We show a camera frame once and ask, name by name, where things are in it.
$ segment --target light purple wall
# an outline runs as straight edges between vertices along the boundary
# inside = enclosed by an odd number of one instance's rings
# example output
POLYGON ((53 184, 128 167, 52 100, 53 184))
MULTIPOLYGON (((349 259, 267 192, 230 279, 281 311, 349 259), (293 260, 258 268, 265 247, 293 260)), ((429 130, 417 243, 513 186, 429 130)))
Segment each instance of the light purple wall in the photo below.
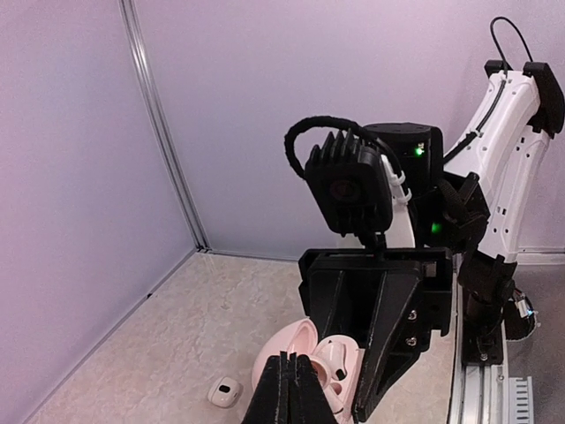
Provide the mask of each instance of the light purple wall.
POLYGON ((117 1, 27 3, 0 17, 1 424, 193 247, 117 1))
MULTIPOLYGON (((439 126, 450 146, 496 58, 488 24, 508 14, 535 59, 565 86, 561 0, 524 2, 137 0, 177 148, 212 246, 298 256, 333 244, 311 194, 286 163, 283 135, 302 117, 439 126)), ((512 64, 525 60, 501 24, 512 64)), ((299 139, 307 152, 323 135, 299 139)), ((563 137, 534 186, 522 244, 565 246, 563 137)))

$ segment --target black cable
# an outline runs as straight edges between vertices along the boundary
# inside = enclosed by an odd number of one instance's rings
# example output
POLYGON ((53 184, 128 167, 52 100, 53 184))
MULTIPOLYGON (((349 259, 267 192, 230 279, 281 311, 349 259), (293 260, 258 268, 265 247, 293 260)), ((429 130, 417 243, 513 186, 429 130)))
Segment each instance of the black cable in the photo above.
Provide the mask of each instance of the black cable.
MULTIPOLYGON (((400 161, 398 160, 398 157, 396 157, 395 152, 387 143, 385 143, 378 137, 375 137, 373 133, 371 133, 355 121, 351 121, 342 117, 323 116, 305 117, 301 121, 295 123, 284 136, 284 153, 286 154, 290 167, 302 179, 304 179, 304 168, 302 167, 300 161, 296 156, 294 143, 298 135, 306 133, 308 130, 311 130, 313 128, 334 128, 339 131, 351 130, 351 133, 353 135, 359 137, 364 142, 373 144, 375 147, 381 150, 387 156, 394 173, 399 178, 403 175, 400 161)), ((403 183, 402 188, 404 193, 408 194, 409 191, 405 182, 403 183)))
POLYGON ((454 157, 459 155, 459 153, 461 153, 467 146, 469 146, 473 142, 473 140, 475 140, 477 138, 477 136, 480 134, 480 131, 483 129, 483 127, 485 126, 488 119, 493 115, 494 109, 496 108, 499 100, 502 97, 502 92, 504 91, 504 87, 506 86, 506 83, 507 83, 507 80, 508 80, 509 62, 508 62, 508 60, 506 60, 506 56, 504 55, 504 52, 502 51, 502 47, 501 47, 500 43, 498 42, 498 38, 496 38, 496 34, 494 33, 494 24, 496 22, 498 22, 499 20, 504 20, 505 22, 508 22, 516 30, 516 32, 518 33, 518 36, 520 37, 520 40, 522 40, 522 44, 524 45, 524 47, 526 49, 526 53, 528 54, 528 58, 530 59, 530 62, 533 62, 533 58, 531 57, 531 52, 530 52, 530 48, 528 47, 528 43, 524 39, 524 36, 520 32, 520 30, 518 29, 516 24, 514 22, 512 22, 510 19, 506 18, 505 16, 497 16, 496 18, 494 18, 491 21, 491 26, 490 26, 491 27, 491 36, 493 37, 493 41, 494 41, 494 45, 496 46, 496 49, 498 50, 499 54, 501 55, 505 79, 503 79, 501 81, 501 85, 499 86, 498 92, 496 93, 496 96, 494 97, 493 104, 491 104, 491 107, 488 109, 485 116, 478 123, 477 128, 475 128, 475 131, 467 133, 467 135, 465 135, 465 138, 444 156, 443 164, 449 163, 449 161, 451 161, 454 157))
POLYGON ((491 21, 491 36, 493 37, 493 41, 494 41, 494 45, 496 46, 496 49, 498 50, 499 54, 501 55, 502 65, 504 66, 504 75, 508 77, 508 75, 509 75, 509 62, 506 60, 506 56, 504 56, 504 52, 502 51, 501 45, 498 43, 498 38, 496 38, 496 34, 494 33, 494 24, 496 22, 498 22, 499 20, 503 20, 505 22, 508 22, 514 28, 514 30, 517 32, 518 36, 520 37, 520 40, 522 40, 522 44, 524 45, 524 47, 526 49, 526 53, 528 54, 528 58, 530 59, 530 62, 533 62, 533 58, 531 57, 531 52, 530 52, 530 48, 528 47, 528 43, 524 39, 524 36, 520 32, 520 30, 518 29, 516 24, 505 16, 497 16, 496 18, 494 18, 491 21))

